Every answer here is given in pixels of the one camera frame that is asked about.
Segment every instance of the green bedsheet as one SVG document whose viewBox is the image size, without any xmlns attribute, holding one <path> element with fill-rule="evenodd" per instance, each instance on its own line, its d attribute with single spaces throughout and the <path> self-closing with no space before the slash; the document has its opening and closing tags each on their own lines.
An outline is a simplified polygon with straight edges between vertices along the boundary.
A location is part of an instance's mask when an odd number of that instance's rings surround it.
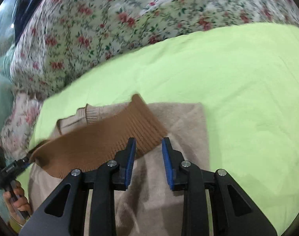
<svg viewBox="0 0 299 236">
<path fill-rule="evenodd" d="M 78 107 L 135 92 L 147 103 L 201 102 L 211 170 L 229 171 L 278 234 L 287 229 L 299 212 L 298 28 L 218 28 L 118 56 L 45 101 L 31 147 Z"/>
</svg>

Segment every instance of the bed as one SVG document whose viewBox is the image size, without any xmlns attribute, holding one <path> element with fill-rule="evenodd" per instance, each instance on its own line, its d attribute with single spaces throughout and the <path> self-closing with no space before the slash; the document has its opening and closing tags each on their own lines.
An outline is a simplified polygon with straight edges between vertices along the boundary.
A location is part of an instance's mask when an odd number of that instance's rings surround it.
<svg viewBox="0 0 299 236">
<path fill-rule="evenodd" d="M 225 168 L 278 235 L 299 212 L 299 29 L 257 23 L 197 32 L 122 55 L 47 99 L 30 147 L 86 103 L 201 102 L 210 168 Z"/>
</svg>

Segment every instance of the triangular cutout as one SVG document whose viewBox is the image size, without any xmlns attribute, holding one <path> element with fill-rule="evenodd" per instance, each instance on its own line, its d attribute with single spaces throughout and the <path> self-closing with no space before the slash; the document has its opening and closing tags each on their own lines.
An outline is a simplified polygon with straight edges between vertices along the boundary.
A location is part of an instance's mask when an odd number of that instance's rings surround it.
<svg viewBox="0 0 299 236">
<path fill-rule="evenodd" d="M 70 192 L 71 185 L 66 184 L 56 197 L 44 209 L 44 212 L 60 218 L 63 215 L 66 200 Z"/>
<path fill-rule="evenodd" d="M 232 186 L 228 185 L 228 192 L 231 198 L 232 207 L 236 217 L 240 217 L 251 213 L 251 207 L 246 203 L 238 191 Z"/>
</svg>

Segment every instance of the beige sweater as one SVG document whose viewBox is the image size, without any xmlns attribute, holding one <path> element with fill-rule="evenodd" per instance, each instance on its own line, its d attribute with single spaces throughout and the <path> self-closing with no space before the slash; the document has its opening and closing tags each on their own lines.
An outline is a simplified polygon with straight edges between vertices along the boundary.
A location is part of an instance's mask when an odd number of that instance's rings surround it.
<svg viewBox="0 0 299 236">
<path fill-rule="evenodd" d="M 120 112 L 127 104 L 78 109 L 75 116 L 59 120 L 52 137 L 90 123 L 87 111 L 97 120 Z M 175 150 L 201 169 L 209 169 L 206 122 L 201 104 L 153 103 L 152 113 L 168 130 Z M 49 196 L 61 179 L 34 165 L 29 196 L 34 210 Z M 172 192 L 166 180 L 161 145 L 135 160 L 132 181 L 125 192 L 115 192 L 117 235 L 181 235 L 183 193 Z M 88 235 L 90 203 L 87 205 L 85 235 Z"/>
</svg>

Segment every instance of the human hand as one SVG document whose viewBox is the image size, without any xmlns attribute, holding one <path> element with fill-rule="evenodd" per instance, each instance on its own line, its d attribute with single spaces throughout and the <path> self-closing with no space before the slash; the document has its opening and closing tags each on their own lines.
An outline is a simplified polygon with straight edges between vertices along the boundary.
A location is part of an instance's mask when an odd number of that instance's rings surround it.
<svg viewBox="0 0 299 236">
<path fill-rule="evenodd" d="M 20 198 L 18 198 L 17 201 L 14 203 L 11 203 L 11 194 L 10 192 L 4 192 L 3 193 L 3 199 L 5 201 L 5 204 L 8 208 L 8 211 L 10 212 L 10 215 L 12 218 L 14 218 L 19 224 L 23 225 L 26 221 L 23 220 L 19 215 L 17 215 L 14 207 L 16 207 L 19 211 L 27 211 L 29 215 L 32 215 L 32 210 L 30 207 L 30 204 L 28 203 L 27 198 L 25 197 L 25 191 L 22 189 L 20 182 L 15 181 L 16 183 L 16 189 L 14 189 L 14 193 L 16 195 L 19 195 Z"/>
</svg>

